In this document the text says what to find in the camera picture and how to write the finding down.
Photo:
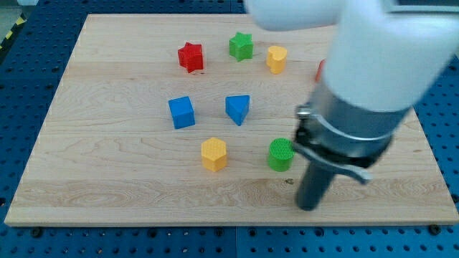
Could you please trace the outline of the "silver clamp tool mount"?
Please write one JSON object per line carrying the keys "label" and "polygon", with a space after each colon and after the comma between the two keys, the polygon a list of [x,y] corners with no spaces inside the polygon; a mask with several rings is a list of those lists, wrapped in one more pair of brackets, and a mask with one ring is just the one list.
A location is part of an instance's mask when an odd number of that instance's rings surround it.
{"label": "silver clamp tool mount", "polygon": [[329,182],[342,175],[368,183],[372,175],[366,169],[385,152],[407,112],[359,107],[320,83],[309,101],[295,108],[293,148],[309,160],[303,180]]}

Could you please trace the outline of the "red block behind arm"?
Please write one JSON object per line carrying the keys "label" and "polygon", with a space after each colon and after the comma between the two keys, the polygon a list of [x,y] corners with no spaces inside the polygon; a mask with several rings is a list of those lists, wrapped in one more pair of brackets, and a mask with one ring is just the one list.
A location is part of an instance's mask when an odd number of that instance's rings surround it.
{"label": "red block behind arm", "polygon": [[315,82],[319,82],[321,80],[321,74],[322,74],[323,66],[325,65],[325,63],[326,63],[325,59],[322,59],[320,61],[317,72],[316,72],[316,76],[315,76]]}

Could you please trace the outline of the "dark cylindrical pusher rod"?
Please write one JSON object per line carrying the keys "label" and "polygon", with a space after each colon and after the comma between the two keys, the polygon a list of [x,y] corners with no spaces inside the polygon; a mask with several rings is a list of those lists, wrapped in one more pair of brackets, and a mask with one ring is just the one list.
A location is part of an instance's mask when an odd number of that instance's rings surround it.
{"label": "dark cylindrical pusher rod", "polygon": [[296,204],[305,211],[314,210],[327,192],[335,174],[310,162],[299,184],[296,194]]}

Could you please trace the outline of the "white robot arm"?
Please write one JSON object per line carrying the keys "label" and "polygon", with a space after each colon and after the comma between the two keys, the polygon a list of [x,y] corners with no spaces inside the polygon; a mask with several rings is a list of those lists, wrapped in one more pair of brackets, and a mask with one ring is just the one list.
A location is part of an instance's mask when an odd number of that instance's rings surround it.
{"label": "white robot arm", "polygon": [[368,167],[458,48],[456,1],[249,0],[245,9],[269,31],[337,27],[315,90],[295,110],[293,149],[309,160],[296,203],[306,211],[336,175],[370,181]]}

